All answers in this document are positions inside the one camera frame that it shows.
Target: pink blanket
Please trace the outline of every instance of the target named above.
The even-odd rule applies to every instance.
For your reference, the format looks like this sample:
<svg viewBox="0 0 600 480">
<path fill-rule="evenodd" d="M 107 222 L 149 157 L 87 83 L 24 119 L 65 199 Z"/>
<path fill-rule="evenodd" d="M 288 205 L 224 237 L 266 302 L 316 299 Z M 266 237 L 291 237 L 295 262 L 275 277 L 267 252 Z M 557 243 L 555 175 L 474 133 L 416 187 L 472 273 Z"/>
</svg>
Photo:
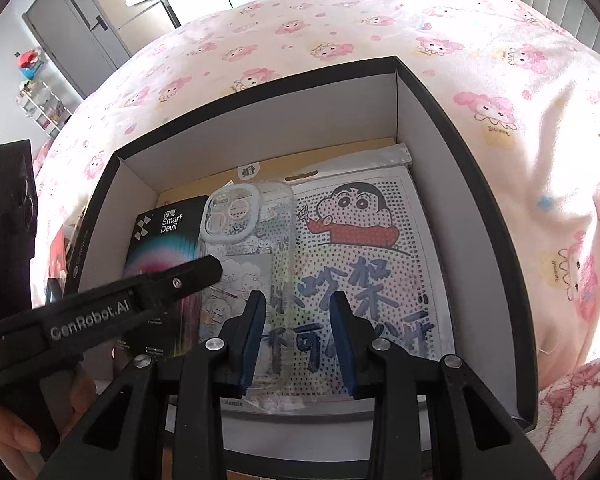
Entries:
<svg viewBox="0 0 600 480">
<path fill-rule="evenodd" d="M 53 236 L 115 149 L 231 92 L 391 55 L 440 102 L 498 201 L 530 297 L 541 387 L 599 357 L 600 56 L 518 0 L 267 0 L 149 44 L 78 108 L 38 175 L 34 302 Z"/>
</svg>

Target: open box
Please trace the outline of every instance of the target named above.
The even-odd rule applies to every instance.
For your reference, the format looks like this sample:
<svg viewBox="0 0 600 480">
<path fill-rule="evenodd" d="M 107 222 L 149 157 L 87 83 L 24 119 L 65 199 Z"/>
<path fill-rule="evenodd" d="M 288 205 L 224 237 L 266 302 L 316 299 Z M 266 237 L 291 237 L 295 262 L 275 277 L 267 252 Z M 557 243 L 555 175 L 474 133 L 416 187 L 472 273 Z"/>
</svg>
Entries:
<svg viewBox="0 0 600 480">
<path fill-rule="evenodd" d="M 164 201 L 168 190 L 212 182 L 211 175 L 258 160 L 386 137 L 404 142 L 413 157 L 410 171 L 442 264 L 456 353 L 530 428 L 538 393 L 535 343 L 509 232 L 464 140 L 394 57 L 329 66 L 232 94 L 118 150 L 85 214 L 66 292 L 119 279 L 136 215 L 154 208 L 161 194 Z M 222 178 L 206 192 L 222 186 Z M 110 351 L 95 349 L 86 367 L 106 380 L 107 360 Z M 224 412 L 222 423 L 226 465 L 234 471 L 269 478 L 365 476 L 371 412 Z M 421 432 L 429 449 L 424 409 Z"/>
</svg>

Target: blue gripper pad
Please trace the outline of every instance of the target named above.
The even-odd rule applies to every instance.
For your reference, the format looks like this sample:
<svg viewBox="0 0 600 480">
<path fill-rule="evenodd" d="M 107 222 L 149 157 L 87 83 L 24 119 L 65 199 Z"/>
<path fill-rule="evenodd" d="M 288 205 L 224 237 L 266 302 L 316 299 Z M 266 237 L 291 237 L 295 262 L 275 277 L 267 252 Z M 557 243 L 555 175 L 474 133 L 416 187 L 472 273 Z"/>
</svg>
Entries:
<svg viewBox="0 0 600 480">
<path fill-rule="evenodd" d="M 253 382 L 253 375 L 256 371 L 256 361 L 260 351 L 260 342 L 262 341 L 262 330 L 264 329 L 266 315 L 266 300 L 264 294 L 258 294 L 258 304 L 255 313 L 251 318 L 247 341 L 242 352 L 242 375 L 238 384 L 241 395 L 247 392 L 247 388 Z"/>
<path fill-rule="evenodd" d="M 358 389 L 356 381 L 356 372 L 354 364 L 354 355 L 349 334 L 342 319 L 340 305 L 336 297 L 337 293 L 331 295 L 329 301 L 329 318 L 331 321 L 331 333 L 333 341 L 336 345 L 336 353 L 338 355 L 338 363 L 340 364 L 340 372 L 342 373 L 342 381 L 351 397 L 355 397 Z"/>
</svg>

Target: door handle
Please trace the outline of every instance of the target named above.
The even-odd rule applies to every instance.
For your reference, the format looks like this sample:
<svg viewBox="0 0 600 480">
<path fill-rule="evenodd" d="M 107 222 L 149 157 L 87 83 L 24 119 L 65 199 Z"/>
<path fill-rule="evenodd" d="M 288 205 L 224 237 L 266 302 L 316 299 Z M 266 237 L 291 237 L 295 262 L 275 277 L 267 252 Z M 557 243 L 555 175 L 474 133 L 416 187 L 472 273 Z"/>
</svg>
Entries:
<svg viewBox="0 0 600 480">
<path fill-rule="evenodd" d="M 93 32 L 93 29 L 96 28 L 98 25 L 102 27 L 102 30 L 109 30 L 109 27 L 102 19 L 102 16 L 100 16 L 99 14 L 96 16 L 96 22 L 97 23 L 95 25 L 93 25 L 93 27 L 91 27 L 91 29 L 90 29 L 91 32 Z"/>
</svg>

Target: red object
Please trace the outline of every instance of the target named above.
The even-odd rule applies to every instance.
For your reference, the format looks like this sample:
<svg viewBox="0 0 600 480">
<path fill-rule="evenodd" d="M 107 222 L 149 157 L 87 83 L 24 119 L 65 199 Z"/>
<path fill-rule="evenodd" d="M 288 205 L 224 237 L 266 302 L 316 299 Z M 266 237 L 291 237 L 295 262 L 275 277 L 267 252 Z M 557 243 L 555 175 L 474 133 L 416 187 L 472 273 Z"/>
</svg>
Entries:
<svg viewBox="0 0 600 480">
<path fill-rule="evenodd" d="M 60 228 L 58 234 L 51 242 L 49 247 L 49 277 L 57 278 L 60 287 L 64 290 L 64 281 L 66 280 L 66 259 L 64 256 L 64 229 Z"/>
<path fill-rule="evenodd" d="M 27 50 L 24 54 L 21 54 L 18 58 L 18 68 L 26 68 L 31 66 L 33 62 L 38 58 L 38 53 L 33 50 Z"/>
<path fill-rule="evenodd" d="M 366 245 L 373 247 L 391 247 L 400 236 L 400 230 L 392 225 L 382 227 L 359 227 L 355 225 L 328 224 L 309 219 L 307 222 L 309 231 L 313 234 L 328 231 L 331 235 L 332 244 Z"/>
</svg>

